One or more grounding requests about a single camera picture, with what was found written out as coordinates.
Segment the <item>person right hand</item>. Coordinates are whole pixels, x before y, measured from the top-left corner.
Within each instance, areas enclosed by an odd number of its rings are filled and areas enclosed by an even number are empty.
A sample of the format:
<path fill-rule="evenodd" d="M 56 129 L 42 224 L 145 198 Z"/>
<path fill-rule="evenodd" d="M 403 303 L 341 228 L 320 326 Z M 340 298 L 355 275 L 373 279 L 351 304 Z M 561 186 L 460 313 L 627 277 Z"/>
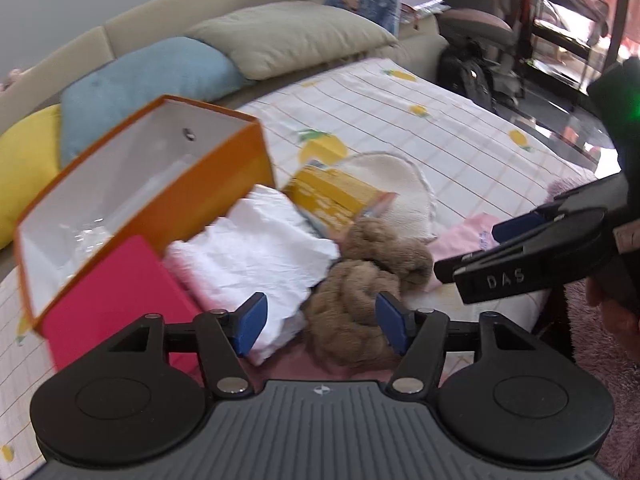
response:
<path fill-rule="evenodd" d="M 615 257 L 596 274 L 587 278 L 586 301 L 599 309 L 605 330 L 615 339 L 631 361 L 639 363 L 639 318 L 617 301 L 618 285 L 626 290 L 628 275 L 620 258 Z"/>

